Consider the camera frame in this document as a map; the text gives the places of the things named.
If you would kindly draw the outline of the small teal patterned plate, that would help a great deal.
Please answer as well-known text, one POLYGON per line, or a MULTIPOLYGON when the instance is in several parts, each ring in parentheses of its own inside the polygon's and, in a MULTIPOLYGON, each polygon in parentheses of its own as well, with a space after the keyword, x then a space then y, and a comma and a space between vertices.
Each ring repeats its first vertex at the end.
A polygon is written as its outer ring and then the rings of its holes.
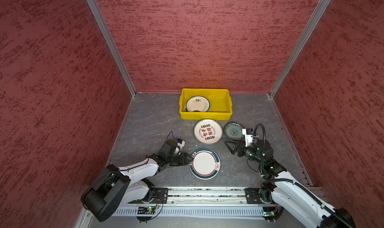
POLYGON ((232 141, 242 141, 245 137, 243 129, 241 124, 229 122, 224 126, 224 134, 232 141))

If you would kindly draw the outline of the large white plate green rim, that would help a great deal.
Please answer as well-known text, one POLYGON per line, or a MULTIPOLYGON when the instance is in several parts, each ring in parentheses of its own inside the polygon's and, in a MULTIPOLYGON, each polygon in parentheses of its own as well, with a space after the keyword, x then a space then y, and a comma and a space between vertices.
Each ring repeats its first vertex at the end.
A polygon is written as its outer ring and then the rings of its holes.
POLYGON ((192 154, 191 173, 198 179, 210 180, 220 171, 221 162, 218 154, 212 149, 197 149, 192 154))

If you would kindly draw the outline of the white plate red characters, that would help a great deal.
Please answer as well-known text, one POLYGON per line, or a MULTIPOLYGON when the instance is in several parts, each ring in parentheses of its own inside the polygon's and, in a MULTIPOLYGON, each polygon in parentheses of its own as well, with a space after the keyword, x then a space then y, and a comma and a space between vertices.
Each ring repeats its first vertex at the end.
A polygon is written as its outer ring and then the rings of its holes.
POLYGON ((217 121, 201 120, 194 127, 194 136, 203 144, 213 145, 223 137, 223 128, 217 121))

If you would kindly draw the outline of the cream plate dark brush mark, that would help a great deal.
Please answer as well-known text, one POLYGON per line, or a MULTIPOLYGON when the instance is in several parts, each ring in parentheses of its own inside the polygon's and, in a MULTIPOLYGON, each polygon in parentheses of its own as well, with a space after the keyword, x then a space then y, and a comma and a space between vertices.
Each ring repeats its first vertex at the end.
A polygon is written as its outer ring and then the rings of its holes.
POLYGON ((210 108, 210 102, 203 96, 191 97, 185 105, 186 112, 208 112, 210 108))

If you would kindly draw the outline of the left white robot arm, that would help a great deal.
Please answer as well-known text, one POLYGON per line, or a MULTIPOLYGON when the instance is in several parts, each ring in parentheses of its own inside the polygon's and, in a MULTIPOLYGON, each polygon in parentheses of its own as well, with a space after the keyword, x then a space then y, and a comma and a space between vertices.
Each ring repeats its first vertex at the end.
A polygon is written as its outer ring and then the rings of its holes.
POLYGON ((185 141, 167 140, 157 154, 146 156, 136 164, 126 167, 108 165, 81 196, 83 207, 98 221, 107 220, 120 205, 134 201, 149 204, 163 201, 156 194, 155 185, 148 180, 167 168, 187 166, 193 157, 182 152, 185 141))

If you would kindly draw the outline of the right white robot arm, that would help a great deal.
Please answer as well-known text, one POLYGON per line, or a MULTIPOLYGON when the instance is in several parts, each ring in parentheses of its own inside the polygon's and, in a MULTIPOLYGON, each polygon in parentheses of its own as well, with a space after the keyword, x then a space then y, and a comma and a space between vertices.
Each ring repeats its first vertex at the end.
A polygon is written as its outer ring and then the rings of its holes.
POLYGON ((273 149, 267 141, 257 141, 246 146, 243 142, 226 141, 232 155, 245 157, 259 166, 264 183, 258 189, 245 190, 251 202, 276 204, 278 210, 272 215, 265 213, 267 221, 276 221, 282 211, 288 211, 306 228, 354 228, 352 215, 343 208, 336 209, 320 199, 298 182, 273 156, 273 149))

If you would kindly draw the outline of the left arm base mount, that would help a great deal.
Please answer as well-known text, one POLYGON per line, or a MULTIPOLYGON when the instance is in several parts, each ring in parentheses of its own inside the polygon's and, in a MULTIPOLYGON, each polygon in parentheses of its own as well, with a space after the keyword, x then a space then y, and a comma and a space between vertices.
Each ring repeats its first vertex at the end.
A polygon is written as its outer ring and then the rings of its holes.
POLYGON ((149 204, 166 204, 168 200, 168 188, 152 188, 149 190, 149 204))

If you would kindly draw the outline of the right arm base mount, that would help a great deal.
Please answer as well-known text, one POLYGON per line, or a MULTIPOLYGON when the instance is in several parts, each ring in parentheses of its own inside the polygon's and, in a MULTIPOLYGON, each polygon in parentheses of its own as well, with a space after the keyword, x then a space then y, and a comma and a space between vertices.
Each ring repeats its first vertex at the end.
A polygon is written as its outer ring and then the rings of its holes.
POLYGON ((265 188, 246 188, 245 197, 247 204, 271 204, 270 192, 265 188))

